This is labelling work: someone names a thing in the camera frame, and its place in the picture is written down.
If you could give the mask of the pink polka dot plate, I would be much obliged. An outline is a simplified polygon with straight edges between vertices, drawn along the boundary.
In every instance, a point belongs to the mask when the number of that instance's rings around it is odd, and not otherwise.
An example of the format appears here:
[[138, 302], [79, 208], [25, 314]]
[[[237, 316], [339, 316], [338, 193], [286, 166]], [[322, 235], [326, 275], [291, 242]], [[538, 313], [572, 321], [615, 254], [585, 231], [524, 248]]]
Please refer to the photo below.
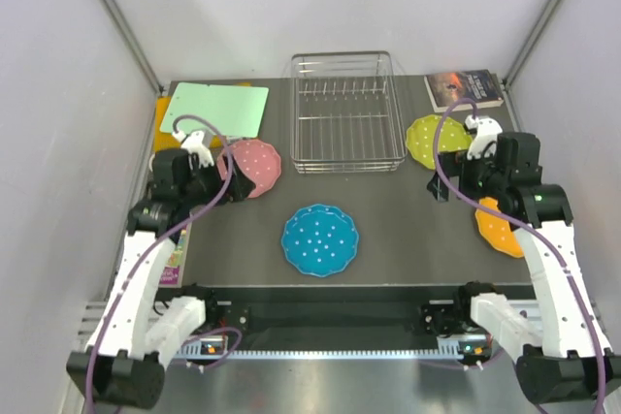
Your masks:
[[248, 191], [242, 191], [247, 199], [257, 198], [271, 190], [281, 175], [281, 159], [276, 149], [258, 139], [238, 140], [230, 144], [233, 158], [238, 166], [232, 185], [244, 175], [254, 184]]

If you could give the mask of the green polka dot plate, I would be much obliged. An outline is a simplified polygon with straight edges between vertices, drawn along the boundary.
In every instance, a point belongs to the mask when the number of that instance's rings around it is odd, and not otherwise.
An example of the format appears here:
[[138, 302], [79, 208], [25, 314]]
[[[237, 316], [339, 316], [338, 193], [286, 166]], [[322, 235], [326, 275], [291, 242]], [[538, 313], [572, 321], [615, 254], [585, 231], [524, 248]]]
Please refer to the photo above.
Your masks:
[[[432, 171], [435, 169], [433, 142], [440, 120], [439, 114], [417, 118], [406, 133], [406, 148], [413, 160]], [[461, 123], [448, 117], [441, 128], [439, 152], [468, 149], [472, 140]]]

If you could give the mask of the orange polka dot plate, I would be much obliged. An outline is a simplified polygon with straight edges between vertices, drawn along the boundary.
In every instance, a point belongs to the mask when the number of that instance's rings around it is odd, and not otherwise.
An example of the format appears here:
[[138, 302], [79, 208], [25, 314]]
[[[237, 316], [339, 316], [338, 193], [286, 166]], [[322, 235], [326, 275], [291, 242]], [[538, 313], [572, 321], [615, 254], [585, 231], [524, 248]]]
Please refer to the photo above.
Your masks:
[[515, 259], [524, 257], [508, 221], [480, 209], [475, 211], [474, 219], [479, 234], [492, 248]]

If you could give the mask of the blue polka dot plate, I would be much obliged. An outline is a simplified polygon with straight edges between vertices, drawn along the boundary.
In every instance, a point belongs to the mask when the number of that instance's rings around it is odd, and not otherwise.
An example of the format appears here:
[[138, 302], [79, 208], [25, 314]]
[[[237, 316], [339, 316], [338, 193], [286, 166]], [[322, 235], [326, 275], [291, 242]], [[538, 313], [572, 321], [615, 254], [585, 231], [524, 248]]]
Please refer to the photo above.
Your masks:
[[358, 252], [360, 235], [347, 213], [315, 204], [297, 210], [280, 240], [285, 261], [299, 273], [326, 278], [347, 269]]

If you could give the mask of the metal wire dish rack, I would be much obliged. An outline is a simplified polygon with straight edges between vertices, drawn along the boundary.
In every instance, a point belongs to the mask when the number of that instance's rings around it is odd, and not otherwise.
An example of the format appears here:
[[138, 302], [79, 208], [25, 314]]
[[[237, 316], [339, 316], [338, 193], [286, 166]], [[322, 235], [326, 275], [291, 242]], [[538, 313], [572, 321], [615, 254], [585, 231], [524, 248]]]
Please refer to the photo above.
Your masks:
[[388, 173], [405, 160], [389, 52], [295, 54], [291, 94], [290, 155], [298, 173]]

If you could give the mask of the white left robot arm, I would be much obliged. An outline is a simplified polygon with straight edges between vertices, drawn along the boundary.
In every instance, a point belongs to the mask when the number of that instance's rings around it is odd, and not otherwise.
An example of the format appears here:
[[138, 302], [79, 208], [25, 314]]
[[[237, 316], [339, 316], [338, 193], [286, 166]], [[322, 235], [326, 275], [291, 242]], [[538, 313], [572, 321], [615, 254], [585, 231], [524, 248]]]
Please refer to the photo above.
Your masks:
[[67, 361], [86, 412], [95, 412], [98, 403], [151, 409], [191, 334], [219, 324], [218, 307], [192, 295], [174, 298], [155, 323], [149, 317], [181, 231], [213, 207], [245, 200], [254, 188], [231, 147], [224, 154], [225, 176], [204, 164], [196, 149], [154, 154], [145, 194], [127, 215], [123, 257], [103, 315], [84, 349]]

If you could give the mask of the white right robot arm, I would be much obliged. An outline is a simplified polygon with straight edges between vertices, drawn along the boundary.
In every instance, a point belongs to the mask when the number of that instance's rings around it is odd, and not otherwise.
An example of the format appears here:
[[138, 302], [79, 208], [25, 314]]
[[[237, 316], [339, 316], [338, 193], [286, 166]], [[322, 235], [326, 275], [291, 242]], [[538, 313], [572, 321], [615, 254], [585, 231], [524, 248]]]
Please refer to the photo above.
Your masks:
[[536, 329], [491, 284], [458, 290], [452, 317], [462, 331], [482, 328], [512, 359], [521, 391], [541, 405], [592, 400], [594, 412], [620, 386], [620, 357], [593, 311], [574, 246], [569, 199], [558, 184], [542, 182], [539, 139], [529, 133], [477, 129], [465, 150], [446, 152], [433, 139], [436, 171], [428, 189], [442, 201], [454, 194], [484, 210], [498, 203], [522, 249], [541, 327]]

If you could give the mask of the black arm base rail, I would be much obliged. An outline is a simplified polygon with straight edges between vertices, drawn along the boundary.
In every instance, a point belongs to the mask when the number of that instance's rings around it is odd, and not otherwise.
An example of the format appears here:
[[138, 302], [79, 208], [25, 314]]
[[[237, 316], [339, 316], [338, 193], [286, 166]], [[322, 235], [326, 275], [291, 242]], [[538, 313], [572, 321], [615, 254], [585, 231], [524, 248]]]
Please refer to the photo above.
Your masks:
[[161, 288], [159, 302], [190, 296], [206, 302], [212, 324], [233, 319], [224, 308], [233, 306], [249, 313], [247, 331], [276, 328], [397, 327], [414, 334], [451, 336], [474, 329], [467, 310], [469, 292], [490, 292], [484, 283], [465, 286], [259, 286], [216, 287], [190, 284]]

